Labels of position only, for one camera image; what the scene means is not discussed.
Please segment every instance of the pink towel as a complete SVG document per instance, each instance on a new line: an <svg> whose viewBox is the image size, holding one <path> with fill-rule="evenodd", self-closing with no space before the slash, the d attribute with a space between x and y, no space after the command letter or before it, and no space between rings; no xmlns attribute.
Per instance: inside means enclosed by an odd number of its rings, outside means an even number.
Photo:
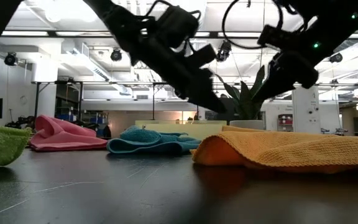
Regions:
<svg viewBox="0 0 358 224"><path fill-rule="evenodd" d="M56 118L41 115L35 120L37 134L30 140L35 151L106 149L107 141L96 132Z"/></svg>

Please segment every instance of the camera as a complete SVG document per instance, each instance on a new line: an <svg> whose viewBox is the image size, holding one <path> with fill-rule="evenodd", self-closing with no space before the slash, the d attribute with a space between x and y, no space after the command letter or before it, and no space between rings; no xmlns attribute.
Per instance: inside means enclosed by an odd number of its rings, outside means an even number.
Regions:
<svg viewBox="0 0 358 224"><path fill-rule="evenodd" d="M119 49L113 49L110 58L113 62L120 61L122 59L121 51Z"/></svg>
<svg viewBox="0 0 358 224"><path fill-rule="evenodd" d="M331 62L331 63L342 62L342 60L343 60L343 56L340 53L334 54L333 56L331 56L329 58L329 62Z"/></svg>
<svg viewBox="0 0 358 224"><path fill-rule="evenodd" d="M224 40L216 54L216 61L224 62L229 56L231 51L231 44Z"/></svg>
<svg viewBox="0 0 358 224"><path fill-rule="evenodd" d="M19 63L19 59L16 57L16 53L10 52L7 54L4 60L5 65L16 66Z"/></svg>

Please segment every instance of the black table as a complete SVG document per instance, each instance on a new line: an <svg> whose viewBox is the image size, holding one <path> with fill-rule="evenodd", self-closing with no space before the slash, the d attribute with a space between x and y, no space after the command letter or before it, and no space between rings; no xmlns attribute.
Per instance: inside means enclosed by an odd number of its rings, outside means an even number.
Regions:
<svg viewBox="0 0 358 224"><path fill-rule="evenodd" d="M25 150L0 167L0 223L356 223L358 173L194 166L191 156Z"/></svg>

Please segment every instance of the blue towel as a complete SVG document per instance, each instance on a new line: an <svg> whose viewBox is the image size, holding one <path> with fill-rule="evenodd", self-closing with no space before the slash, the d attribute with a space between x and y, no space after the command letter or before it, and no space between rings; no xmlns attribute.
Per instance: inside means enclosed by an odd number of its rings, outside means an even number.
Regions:
<svg viewBox="0 0 358 224"><path fill-rule="evenodd" d="M183 154L196 149L201 143L188 137L186 133L158 133L137 126L131 126L121 133L120 138L112 139L107 144L111 153L154 152L165 154Z"/></svg>

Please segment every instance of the microfiber towel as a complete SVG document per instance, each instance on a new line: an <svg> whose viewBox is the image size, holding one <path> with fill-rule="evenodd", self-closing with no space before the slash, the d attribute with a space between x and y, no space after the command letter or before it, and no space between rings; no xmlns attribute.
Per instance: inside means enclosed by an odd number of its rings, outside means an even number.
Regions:
<svg viewBox="0 0 358 224"><path fill-rule="evenodd" d="M105 149L107 144L91 129L44 115L35 120L35 129L37 133L30 140L35 151Z"/></svg>
<svg viewBox="0 0 358 224"><path fill-rule="evenodd" d="M208 166L330 174L358 168L358 137L225 126L192 154L195 163Z"/></svg>
<svg viewBox="0 0 358 224"><path fill-rule="evenodd" d="M29 141L31 130L0 127L0 166L15 161Z"/></svg>
<svg viewBox="0 0 358 224"><path fill-rule="evenodd" d="M185 133L158 133L131 126L121 133L120 138L108 142L111 153L151 152L164 154L189 153L196 149L201 142L188 137L180 137Z"/></svg>

